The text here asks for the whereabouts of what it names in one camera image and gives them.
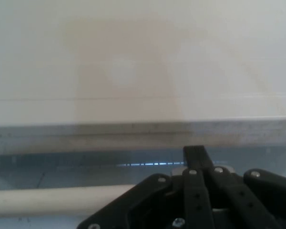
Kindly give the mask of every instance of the screw head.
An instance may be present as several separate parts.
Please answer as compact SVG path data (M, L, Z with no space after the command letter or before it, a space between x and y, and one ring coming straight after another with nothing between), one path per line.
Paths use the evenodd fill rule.
M183 225L185 224L185 220L183 218L176 218L174 221L173 221L173 228L182 228Z
M197 174L197 171L194 170L194 169L192 169L192 170L189 171L189 174L190 174L190 175L196 175L196 174Z
M158 179L158 182L164 183L166 181L166 179L164 177L161 177Z
M260 177L261 176L261 174L259 172L256 172L256 171L252 171L250 173L250 175L253 176L253 177Z
M101 229L101 226L98 225L98 224L96 224L96 223L94 223L94 224L91 224L91 225L88 227L88 229Z
M222 168L220 168L220 167L216 167L216 168L214 169L214 171L215 171L216 173L222 173L224 170L223 170Z

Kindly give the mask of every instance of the white pipe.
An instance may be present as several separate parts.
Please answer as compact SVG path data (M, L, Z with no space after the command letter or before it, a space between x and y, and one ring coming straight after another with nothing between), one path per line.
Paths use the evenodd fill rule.
M0 191L0 217L91 215L133 185Z

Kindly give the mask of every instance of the horizontal line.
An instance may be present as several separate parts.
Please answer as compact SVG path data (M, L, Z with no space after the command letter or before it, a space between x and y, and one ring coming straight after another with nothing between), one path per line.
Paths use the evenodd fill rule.
M141 96L141 97L100 97L100 98L53 98L53 99L0 99L0 102L29 102L29 101L84 101L84 100L144 100L144 99L191 99L195 96ZM286 93L273 93L273 94L226 94L216 95L213 97L204 97L200 100L213 100L213 99L241 99L241 98L265 98L265 97L286 97Z

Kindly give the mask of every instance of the white wall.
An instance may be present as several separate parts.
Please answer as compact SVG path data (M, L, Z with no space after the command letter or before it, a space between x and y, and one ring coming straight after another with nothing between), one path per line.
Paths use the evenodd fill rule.
M286 0L0 1L0 126L286 117Z

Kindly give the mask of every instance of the white shelf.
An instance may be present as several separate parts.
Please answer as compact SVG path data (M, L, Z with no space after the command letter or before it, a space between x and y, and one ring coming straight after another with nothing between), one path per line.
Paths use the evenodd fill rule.
M0 132L9 137L72 126L71 136L114 135L76 150L106 149L119 148L125 125L164 123L163 134L175 123L256 119L286 119L286 0L0 1ZM162 138L170 142L152 140L171 146ZM2 141L0 153L22 144Z

